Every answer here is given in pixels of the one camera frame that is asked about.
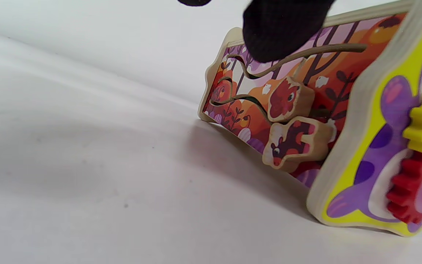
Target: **white surface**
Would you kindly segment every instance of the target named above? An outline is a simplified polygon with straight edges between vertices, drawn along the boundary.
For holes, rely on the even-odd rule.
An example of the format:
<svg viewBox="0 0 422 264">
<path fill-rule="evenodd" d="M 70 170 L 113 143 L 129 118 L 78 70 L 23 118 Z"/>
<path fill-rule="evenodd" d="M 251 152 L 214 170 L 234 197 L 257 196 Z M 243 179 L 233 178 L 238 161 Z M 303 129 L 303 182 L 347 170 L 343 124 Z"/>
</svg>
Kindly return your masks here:
<svg viewBox="0 0 422 264">
<path fill-rule="evenodd" d="M 393 0 L 337 0 L 335 15 Z M 249 0 L 0 0 L 0 35 L 201 100 L 204 71 Z"/>
</svg>

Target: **white backdrop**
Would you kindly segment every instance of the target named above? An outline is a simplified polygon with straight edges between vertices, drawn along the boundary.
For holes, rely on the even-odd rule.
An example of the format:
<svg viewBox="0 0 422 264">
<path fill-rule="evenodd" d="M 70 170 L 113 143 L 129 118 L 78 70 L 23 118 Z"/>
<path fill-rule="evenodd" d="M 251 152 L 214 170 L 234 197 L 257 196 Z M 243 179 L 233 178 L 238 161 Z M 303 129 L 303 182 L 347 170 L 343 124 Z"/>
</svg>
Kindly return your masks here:
<svg viewBox="0 0 422 264">
<path fill-rule="evenodd" d="M 422 233 L 319 224 L 197 120 L 245 3 L 0 0 L 0 264 L 422 263 Z"/>
<path fill-rule="evenodd" d="M 338 14 L 389 0 L 338 0 Z M 0 35 L 198 103 L 204 71 L 248 0 L 0 0 Z"/>
</svg>

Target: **forest illustration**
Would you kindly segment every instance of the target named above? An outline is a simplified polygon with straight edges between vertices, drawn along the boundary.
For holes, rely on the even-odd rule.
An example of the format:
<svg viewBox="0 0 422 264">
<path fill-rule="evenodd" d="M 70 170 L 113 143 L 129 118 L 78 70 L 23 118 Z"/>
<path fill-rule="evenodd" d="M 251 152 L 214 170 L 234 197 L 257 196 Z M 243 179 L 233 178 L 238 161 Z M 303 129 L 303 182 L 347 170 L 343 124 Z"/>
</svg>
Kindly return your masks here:
<svg viewBox="0 0 422 264">
<path fill-rule="evenodd" d="M 228 58 L 228 55 L 239 55 L 249 73 L 263 72 L 278 61 L 259 63 L 251 57 L 245 45 L 228 47 L 203 112 L 263 154 L 272 125 L 266 116 L 270 96 L 275 96 L 273 91 L 278 84 L 290 76 L 315 92 L 312 110 L 323 114 L 313 118 L 333 127 L 335 133 L 328 145 L 331 149 L 343 130 L 353 84 L 382 53 L 404 17 L 405 14 L 398 14 L 323 28 L 298 51 L 342 43 L 361 43 L 367 48 L 363 52 L 330 52 L 296 59 L 254 80 L 247 78 L 240 62 Z M 247 100 L 238 95 L 249 95 L 254 99 Z M 282 96 L 281 100 L 287 100 L 288 95 Z M 323 161 L 303 162 L 291 175 L 310 187 L 322 165 Z"/>
</svg>

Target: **cartoon bird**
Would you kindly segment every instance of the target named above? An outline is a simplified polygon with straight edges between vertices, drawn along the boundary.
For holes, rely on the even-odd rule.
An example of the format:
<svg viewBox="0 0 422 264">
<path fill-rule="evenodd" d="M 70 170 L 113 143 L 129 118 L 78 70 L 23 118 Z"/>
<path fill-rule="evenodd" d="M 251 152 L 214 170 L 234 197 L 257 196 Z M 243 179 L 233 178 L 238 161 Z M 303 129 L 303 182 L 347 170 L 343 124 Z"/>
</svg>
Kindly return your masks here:
<svg viewBox="0 0 422 264">
<path fill-rule="evenodd" d="M 319 76 L 315 81 L 315 88 L 321 88 L 322 86 L 326 85 L 330 78 L 325 76 Z"/>
<path fill-rule="evenodd" d="M 276 118 L 292 112 L 299 89 L 299 86 L 289 83 L 288 80 L 283 80 L 270 97 L 269 114 L 271 117 Z"/>
</svg>

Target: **wooden bird block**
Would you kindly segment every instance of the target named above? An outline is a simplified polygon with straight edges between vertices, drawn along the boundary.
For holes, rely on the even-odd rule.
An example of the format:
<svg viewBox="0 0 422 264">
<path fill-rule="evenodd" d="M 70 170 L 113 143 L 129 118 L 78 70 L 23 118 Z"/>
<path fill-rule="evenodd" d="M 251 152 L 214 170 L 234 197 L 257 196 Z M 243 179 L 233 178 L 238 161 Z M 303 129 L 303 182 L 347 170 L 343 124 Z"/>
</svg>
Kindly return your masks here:
<svg viewBox="0 0 422 264">
<path fill-rule="evenodd" d="M 288 122 L 293 117 L 308 117 L 315 92 L 291 77 L 281 80 L 268 99 L 268 120 Z"/>
</svg>

